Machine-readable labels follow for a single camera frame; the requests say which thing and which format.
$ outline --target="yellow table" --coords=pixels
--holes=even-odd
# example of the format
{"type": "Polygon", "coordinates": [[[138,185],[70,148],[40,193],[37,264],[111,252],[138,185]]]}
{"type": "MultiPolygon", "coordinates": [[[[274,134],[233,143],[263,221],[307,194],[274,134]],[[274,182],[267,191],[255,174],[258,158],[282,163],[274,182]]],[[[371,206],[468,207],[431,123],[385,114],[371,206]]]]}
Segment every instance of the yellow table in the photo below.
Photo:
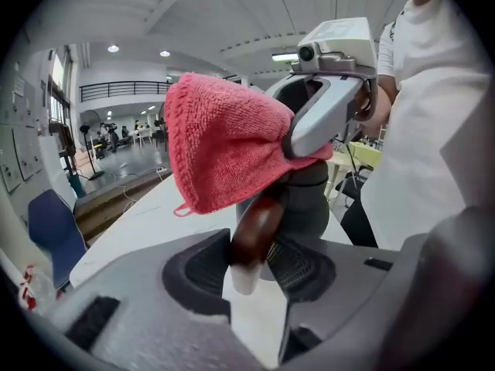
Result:
{"type": "Polygon", "coordinates": [[[359,159],[362,165],[369,165],[372,168],[378,166],[381,159],[381,151],[355,141],[349,143],[349,148],[353,157],[359,159]]]}

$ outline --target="black railing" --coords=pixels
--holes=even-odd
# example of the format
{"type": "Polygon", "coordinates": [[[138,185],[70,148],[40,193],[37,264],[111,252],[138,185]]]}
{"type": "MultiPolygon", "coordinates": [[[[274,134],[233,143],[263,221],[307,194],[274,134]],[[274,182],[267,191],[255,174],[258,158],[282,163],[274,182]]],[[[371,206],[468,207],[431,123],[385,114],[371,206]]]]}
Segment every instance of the black railing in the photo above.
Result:
{"type": "Polygon", "coordinates": [[[80,87],[80,101],[101,99],[122,95],[166,94],[172,83],[156,81],[115,81],[113,83],[92,83],[80,87]]]}

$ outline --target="brown handle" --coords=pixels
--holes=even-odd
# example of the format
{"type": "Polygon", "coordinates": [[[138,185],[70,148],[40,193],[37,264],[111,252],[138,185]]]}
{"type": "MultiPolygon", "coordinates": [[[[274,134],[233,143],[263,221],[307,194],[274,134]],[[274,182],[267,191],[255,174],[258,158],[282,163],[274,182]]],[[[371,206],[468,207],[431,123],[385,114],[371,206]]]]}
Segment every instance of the brown handle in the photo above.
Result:
{"type": "Polygon", "coordinates": [[[283,185],[273,184],[246,209],[230,245],[230,265],[251,267],[265,262],[287,205],[283,185]]]}

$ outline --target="red towel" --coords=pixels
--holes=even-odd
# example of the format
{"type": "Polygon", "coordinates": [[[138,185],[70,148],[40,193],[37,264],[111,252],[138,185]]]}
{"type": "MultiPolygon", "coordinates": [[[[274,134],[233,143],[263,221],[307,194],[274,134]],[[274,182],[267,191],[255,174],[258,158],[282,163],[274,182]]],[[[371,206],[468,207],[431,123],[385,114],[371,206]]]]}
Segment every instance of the red towel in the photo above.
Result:
{"type": "Polygon", "coordinates": [[[172,172],[191,212],[240,203],[291,169],[332,158],[328,144],[310,158],[286,159],[282,138],[294,114],[230,81],[185,74],[170,87],[165,109],[172,172]]]}

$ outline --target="table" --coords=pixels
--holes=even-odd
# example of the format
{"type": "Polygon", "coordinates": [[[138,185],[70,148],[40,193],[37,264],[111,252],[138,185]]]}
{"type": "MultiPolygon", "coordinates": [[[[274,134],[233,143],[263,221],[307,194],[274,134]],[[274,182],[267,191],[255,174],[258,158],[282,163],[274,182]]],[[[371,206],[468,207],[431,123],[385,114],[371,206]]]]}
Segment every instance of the table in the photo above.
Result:
{"type": "Polygon", "coordinates": [[[354,158],[359,159],[365,165],[376,168],[381,160],[381,151],[363,143],[352,141],[349,143],[350,152],[354,158]]]}
{"type": "Polygon", "coordinates": [[[130,131],[129,135],[132,136],[132,140],[134,141],[134,144],[136,144],[136,138],[139,134],[139,145],[142,147],[143,137],[147,137],[149,139],[149,144],[152,143],[152,133],[153,130],[151,128],[140,128],[135,131],[130,131]]]}
{"type": "MultiPolygon", "coordinates": [[[[235,206],[208,215],[174,216],[173,210],[182,203],[183,198],[171,175],[101,235],[70,273],[70,283],[79,286],[108,263],[133,250],[203,231],[230,228],[234,232],[237,225],[235,206]]],[[[322,239],[350,244],[332,214],[322,239]]],[[[243,296],[234,290],[227,270],[223,298],[230,301],[231,327],[236,336],[266,367],[276,367],[287,305],[277,283],[260,280],[252,295],[243,296]]]]}

